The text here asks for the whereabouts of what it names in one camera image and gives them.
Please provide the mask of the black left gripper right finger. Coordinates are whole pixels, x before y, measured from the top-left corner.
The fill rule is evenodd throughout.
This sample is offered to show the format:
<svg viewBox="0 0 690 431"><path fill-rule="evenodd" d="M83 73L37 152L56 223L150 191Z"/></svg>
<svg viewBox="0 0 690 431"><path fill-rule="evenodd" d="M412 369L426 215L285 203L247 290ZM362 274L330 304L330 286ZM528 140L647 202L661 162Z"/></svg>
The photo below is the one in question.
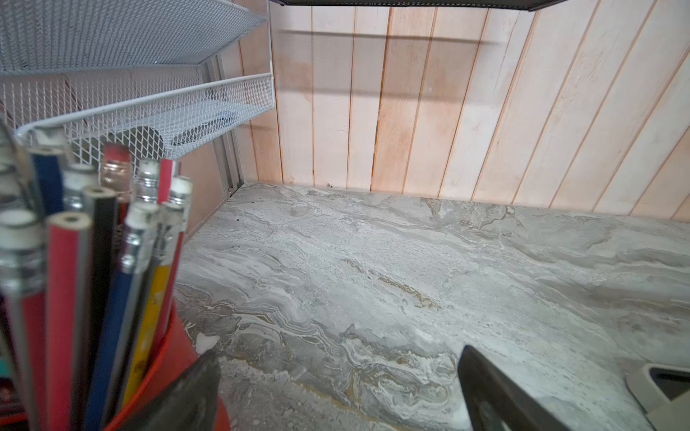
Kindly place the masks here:
<svg viewBox="0 0 690 431"><path fill-rule="evenodd" d="M474 430L568 428L471 345L462 350L457 375Z"/></svg>

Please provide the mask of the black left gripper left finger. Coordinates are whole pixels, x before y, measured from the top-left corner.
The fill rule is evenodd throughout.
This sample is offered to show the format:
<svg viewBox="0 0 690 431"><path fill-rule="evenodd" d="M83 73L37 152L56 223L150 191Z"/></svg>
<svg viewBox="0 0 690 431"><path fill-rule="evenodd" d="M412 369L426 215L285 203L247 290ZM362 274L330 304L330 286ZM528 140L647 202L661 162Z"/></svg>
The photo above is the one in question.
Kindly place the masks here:
<svg viewBox="0 0 690 431"><path fill-rule="evenodd" d="M216 352L205 352L117 430L214 430L220 376Z"/></svg>

